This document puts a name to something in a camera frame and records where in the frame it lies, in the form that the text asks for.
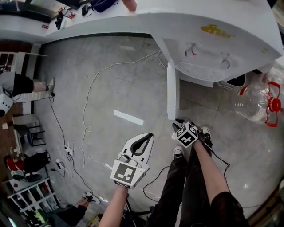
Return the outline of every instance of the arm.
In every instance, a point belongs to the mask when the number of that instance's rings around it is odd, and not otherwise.
[[[200,141],[196,141],[193,144],[194,149],[196,150],[200,166],[202,169],[207,195],[209,198],[210,204],[212,203],[212,200],[221,192],[230,192],[228,189],[228,186],[226,184],[226,181],[216,166],[216,164],[213,162],[210,155],[207,153],[205,148],[203,147],[203,144]]]
[[[128,189],[118,186],[106,211],[103,214],[99,227],[119,227],[122,219]]]

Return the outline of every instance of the black pants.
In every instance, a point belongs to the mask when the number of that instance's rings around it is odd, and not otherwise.
[[[84,217],[87,208],[79,205],[78,207],[72,206],[71,208],[59,212],[56,215],[60,217],[64,222],[66,222],[71,227],[76,226],[79,221]]]
[[[205,141],[210,147],[212,142]],[[148,218],[147,227],[174,227],[181,205],[180,227],[191,227],[195,223],[209,226],[210,204],[195,149],[192,147],[187,163],[185,158],[174,158],[158,204]]]

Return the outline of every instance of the black bag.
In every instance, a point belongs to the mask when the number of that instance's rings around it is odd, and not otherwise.
[[[44,152],[44,153],[34,154],[33,156],[30,157],[26,157],[24,159],[25,173],[27,174],[29,172],[37,172],[41,168],[45,167],[45,165],[50,162],[49,157],[47,155],[48,153]]]
[[[97,12],[104,12],[106,9],[117,3],[118,0],[92,0],[90,2],[92,10]]]

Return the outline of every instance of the sticker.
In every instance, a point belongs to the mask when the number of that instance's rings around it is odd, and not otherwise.
[[[186,132],[185,134],[182,135],[181,138],[178,139],[185,147],[189,146],[195,138],[189,133]]]
[[[182,126],[178,131],[177,131],[177,137],[182,135],[186,131],[186,125]]]
[[[204,27],[201,27],[200,29],[202,31],[205,31],[205,32],[210,33],[210,34],[214,34],[216,36],[219,36],[219,37],[222,37],[222,38],[225,38],[225,39],[230,39],[232,36],[234,36],[234,35],[229,35],[225,31],[217,28],[217,25],[215,25],[215,24],[209,24],[207,27],[204,26]]]
[[[136,168],[120,163],[116,170],[114,178],[118,180],[122,180],[126,183],[131,183],[134,177],[135,171],[136,171]]]
[[[197,137],[197,130],[190,124],[189,130]]]
[[[126,184],[120,183],[120,182],[115,181],[115,180],[114,180],[114,182],[115,182],[117,185],[120,185],[120,186],[123,186],[123,187],[125,187],[125,188],[130,189],[130,186],[129,186],[129,185],[126,185]]]

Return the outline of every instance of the red bottle cap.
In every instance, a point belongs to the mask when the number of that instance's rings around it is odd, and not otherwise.
[[[271,107],[272,107],[272,111],[275,111],[275,112],[280,111],[280,109],[281,109],[281,101],[280,101],[280,99],[274,98],[272,100]]]

